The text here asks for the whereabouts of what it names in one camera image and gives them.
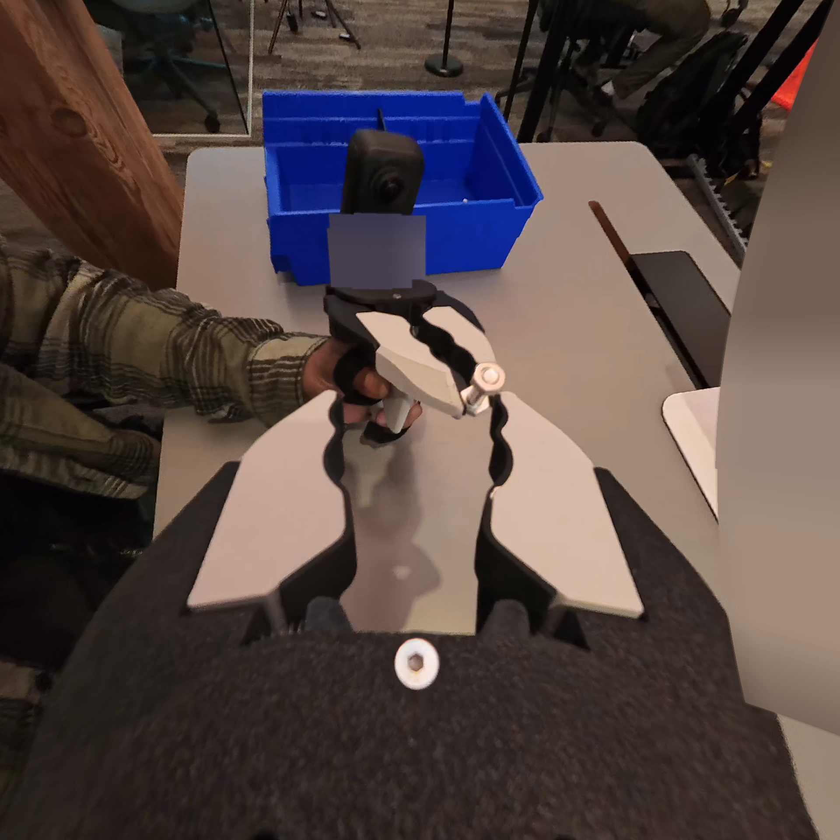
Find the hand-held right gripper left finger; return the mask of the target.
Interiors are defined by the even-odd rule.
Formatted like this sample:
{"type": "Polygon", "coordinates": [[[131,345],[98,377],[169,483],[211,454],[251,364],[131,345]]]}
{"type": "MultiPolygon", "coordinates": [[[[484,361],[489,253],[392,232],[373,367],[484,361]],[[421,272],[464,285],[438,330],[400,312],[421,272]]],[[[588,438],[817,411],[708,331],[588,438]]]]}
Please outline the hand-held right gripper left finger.
{"type": "Polygon", "coordinates": [[[196,580],[191,613],[256,606],[277,630],[350,587],[357,553],[343,487],[343,406],[325,392],[263,433],[235,473],[196,580]]]}

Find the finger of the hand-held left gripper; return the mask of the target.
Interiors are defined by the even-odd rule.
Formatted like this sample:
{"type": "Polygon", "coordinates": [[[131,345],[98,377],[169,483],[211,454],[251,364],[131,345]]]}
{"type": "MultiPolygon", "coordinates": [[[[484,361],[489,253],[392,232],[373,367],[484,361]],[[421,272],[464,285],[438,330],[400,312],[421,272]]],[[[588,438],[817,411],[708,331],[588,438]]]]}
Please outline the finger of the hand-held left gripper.
{"type": "Polygon", "coordinates": [[[414,403],[423,403],[454,418],[465,414],[450,366],[413,335],[408,320],[381,311],[361,311],[356,318],[376,344],[377,373],[391,385],[383,401],[386,419],[406,419],[414,403]]]}
{"type": "Polygon", "coordinates": [[[475,314],[464,305],[413,305],[412,332],[447,363],[460,391],[477,364],[491,362],[490,342],[475,314]]]}

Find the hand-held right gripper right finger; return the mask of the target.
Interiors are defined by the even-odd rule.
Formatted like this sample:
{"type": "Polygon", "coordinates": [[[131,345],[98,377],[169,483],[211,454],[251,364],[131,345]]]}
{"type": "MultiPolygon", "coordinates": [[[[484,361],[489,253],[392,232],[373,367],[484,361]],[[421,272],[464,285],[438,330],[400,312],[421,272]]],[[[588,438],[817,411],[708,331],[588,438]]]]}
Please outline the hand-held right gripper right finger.
{"type": "Polygon", "coordinates": [[[511,392],[490,399],[491,486],[476,538],[476,630],[493,606],[522,605],[533,633],[567,615],[645,614],[595,466],[511,392]]]}

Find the wide blue storage bin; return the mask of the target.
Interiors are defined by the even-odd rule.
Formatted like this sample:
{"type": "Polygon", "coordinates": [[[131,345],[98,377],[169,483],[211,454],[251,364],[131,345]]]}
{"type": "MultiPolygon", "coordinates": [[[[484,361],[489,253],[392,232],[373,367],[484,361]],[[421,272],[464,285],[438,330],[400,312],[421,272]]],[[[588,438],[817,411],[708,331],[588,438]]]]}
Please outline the wide blue storage bin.
{"type": "Polygon", "coordinates": [[[348,144],[384,126],[418,142],[428,275],[501,268],[543,195],[493,97],[461,91],[265,90],[269,254],[303,287],[329,282],[329,216],[348,144]]]}

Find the person's left forearm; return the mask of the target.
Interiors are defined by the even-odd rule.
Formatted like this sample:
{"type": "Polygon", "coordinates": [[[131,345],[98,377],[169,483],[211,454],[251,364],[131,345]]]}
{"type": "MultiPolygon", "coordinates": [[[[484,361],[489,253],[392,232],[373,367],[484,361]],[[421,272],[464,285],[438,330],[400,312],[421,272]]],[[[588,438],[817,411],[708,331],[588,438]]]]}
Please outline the person's left forearm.
{"type": "Polygon", "coordinates": [[[4,238],[1,292],[2,363],[13,371],[60,396],[191,407],[212,422],[271,426],[297,410],[306,365],[327,341],[4,238]]]}

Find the person's left hand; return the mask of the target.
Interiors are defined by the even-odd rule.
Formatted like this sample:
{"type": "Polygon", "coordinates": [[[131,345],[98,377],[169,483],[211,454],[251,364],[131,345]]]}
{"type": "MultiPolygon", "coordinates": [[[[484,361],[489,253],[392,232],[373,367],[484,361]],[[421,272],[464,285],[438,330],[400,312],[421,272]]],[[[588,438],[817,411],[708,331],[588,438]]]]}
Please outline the person's left hand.
{"type": "MultiPolygon", "coordinates": [[[[301,387],[304,400],[310,401],[327,390],[343,394],[334,380],[334,369],[339,360],[350,350],[350,346],[335,338],[324,341],[308,358],[302,370],[301,387]]],[[[390,394],[391,383],[381,377],[373,368],[362,369],[353,380],[353,387],[359,393],[373,398],[377,403],[390,394]]],[[[360,425],[372,421],[385,427],[386,418],[382,409],[349,404],[343,400],[344,421],[360,425]]]]}

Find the black smartphone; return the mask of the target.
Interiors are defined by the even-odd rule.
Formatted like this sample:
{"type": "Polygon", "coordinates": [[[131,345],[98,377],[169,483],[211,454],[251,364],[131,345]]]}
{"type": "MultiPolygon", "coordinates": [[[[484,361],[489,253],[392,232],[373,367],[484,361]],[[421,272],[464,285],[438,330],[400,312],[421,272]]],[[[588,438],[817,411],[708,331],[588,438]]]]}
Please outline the black smartphone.
{"type": "Polygon", "coordinates": [[[731,315],[684,250],[631,254],[626,267],[699,388],[719,387],[731,315]]]}

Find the person's torso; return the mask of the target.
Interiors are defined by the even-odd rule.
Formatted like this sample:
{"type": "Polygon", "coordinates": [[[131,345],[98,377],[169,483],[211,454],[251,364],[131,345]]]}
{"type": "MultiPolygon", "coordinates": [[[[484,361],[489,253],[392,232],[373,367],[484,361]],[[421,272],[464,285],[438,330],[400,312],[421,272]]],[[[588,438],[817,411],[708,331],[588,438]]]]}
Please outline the person's torso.
{"type": "Polygon", "coordinates": [[[103,425],[2,364],[2,806],[45,694],[151,542],[157,441],[103,425]]]}

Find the black round-base stand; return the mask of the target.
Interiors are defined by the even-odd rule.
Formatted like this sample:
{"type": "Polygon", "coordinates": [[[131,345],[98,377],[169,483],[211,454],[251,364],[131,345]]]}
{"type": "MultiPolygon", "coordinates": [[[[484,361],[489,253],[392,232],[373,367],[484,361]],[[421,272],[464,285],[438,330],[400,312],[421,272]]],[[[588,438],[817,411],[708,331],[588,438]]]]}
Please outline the black round-base stand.
{"type": "Polygon", "coordinates": [[[449,0],[444,29],[444,43],[438,54],[428,56],[424,62],[425,70],[435,77],[457,78],[462,75],[464,65],[460,59],[450,53],[450,39],[453,27],[455,1],[449,0]]]}

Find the black tripod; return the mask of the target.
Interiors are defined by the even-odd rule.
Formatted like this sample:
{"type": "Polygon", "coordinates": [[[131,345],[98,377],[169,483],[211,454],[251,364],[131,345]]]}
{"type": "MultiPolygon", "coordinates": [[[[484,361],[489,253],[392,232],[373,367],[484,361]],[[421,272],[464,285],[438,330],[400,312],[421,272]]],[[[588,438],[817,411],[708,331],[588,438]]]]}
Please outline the black tripod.
{"type": "MultiPolygon", "coordinates": [[[[808,50],[815,45],[832,5],[832,1],[818,3],[790,44],[776,57],[740,107],[733,110],[722,124],[716,150],[718,164],[722,170],[734,172],[747,164],[760,163],[762,110],[802,63],[808,50]]],[[[773,11],[767,24],[762,27],[731,72],[728,89],[721,91],[721,95],[731,99],[731,104],[734,104],[735,97],[746,87],[761,60],[770,53],[770,49],[801,6],[802,2],[780,2],[773,11]]]]}
{"type": "MultiPolygon", "coordinates": [[[[500,92],[501,95],[506,97],[503,111],[503,118],[506,122],[509,120],[512,98],[520,81],[523,61],[538,5],[538,1],[528,2],[511,80],[508,89],[500,92]]],[[[584,1],[559,1],[555,4],[549,33],[542,48],[537,72],[532,80],[526,110],[521,119],[517,135],[519,144],[529,144],[533,141],[543,107],[552,90],[557,73],[560,74],[560,85],[564,85],[571,68],[574,42],[581,28],[586,5],[587,2],[584,1]]]]}

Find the black backpack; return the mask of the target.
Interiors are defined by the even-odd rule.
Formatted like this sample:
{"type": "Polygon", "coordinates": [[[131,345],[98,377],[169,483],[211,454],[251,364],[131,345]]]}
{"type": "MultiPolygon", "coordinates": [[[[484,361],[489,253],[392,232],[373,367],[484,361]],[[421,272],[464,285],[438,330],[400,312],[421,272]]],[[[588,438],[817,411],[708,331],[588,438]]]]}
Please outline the black backpack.
{"type": "Polygon", "coordinates": [[[694,154],[724,181],[757,179],[764,105],[751,102],[749,82],[769,49],[738,32],[711,37],[646,95],[638,142],[659,159],[694,154]]]}

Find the black office chair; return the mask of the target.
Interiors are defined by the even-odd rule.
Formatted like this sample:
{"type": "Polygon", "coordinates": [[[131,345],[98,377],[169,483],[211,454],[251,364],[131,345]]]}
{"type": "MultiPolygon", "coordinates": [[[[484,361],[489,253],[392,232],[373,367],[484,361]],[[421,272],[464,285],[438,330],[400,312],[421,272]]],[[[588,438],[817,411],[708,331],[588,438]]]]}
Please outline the black office chair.
{"type": "Polygon", "coordinates": [[[199,30],[218,33],[209,2],[131,2],[124,6],[129,31],[139,54],[131,66],[144,81],[163,82],[175,99],[187,98],[205,112],[204,128],[216,134],[221,130],[217,111],[199,92],[185,68],[226,70],[226,64],[193,57],[199,30]]]}

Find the orange plastic object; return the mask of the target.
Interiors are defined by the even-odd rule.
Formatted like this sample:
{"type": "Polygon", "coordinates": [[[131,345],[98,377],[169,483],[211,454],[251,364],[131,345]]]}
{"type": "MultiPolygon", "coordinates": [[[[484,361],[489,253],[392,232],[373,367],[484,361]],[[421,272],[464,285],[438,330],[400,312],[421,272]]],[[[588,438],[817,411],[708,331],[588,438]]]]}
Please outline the orange plastic object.
{"type": "Polygon", "coordinates": [[[802,84],[805,71],[809,65],[812,57],[816,41],[807,50],[802,60],[793,69],[787,79],[780,85],[779,89],[772,96],[772,103],[779,106],[783,110],[790,112],[792,110],[797,92],[802,84]]]}

